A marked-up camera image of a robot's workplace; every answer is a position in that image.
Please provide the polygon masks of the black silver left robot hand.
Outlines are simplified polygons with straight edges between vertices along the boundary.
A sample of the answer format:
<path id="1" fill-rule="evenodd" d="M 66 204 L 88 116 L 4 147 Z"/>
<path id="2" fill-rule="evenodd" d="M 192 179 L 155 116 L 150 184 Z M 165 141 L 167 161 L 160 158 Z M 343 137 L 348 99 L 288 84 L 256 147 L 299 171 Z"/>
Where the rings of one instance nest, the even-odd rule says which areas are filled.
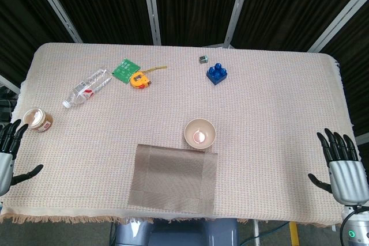
<path id="1" fill-rule="evenodd" d="M 14 165 L 19 151 L 21 140 L 28 129 L 28 124 L 21 127 L 21 119 L 1 127 L 1 196 L 5 195 L 11 186 L 35 177 L 44 167 L 37 165 L 32 171 L 14 176 Z"/>

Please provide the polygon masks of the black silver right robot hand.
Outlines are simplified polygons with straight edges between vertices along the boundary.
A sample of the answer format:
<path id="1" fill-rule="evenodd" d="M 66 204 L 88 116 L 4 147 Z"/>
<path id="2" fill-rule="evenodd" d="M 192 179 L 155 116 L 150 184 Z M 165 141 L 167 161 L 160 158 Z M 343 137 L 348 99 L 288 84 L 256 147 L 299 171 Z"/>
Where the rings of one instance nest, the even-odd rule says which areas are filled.
<path id="1" fill-rule="evenodd" d="M 364 205 L 368 202 L 368 181 L 363 163 L 359 160 L 354 142 L 346 134 L 325 129 L 317 132 L 329 173 L 329 183 L 309 173 L 308 178 L 318 188 L 333 195 L 344 206 Z"/>

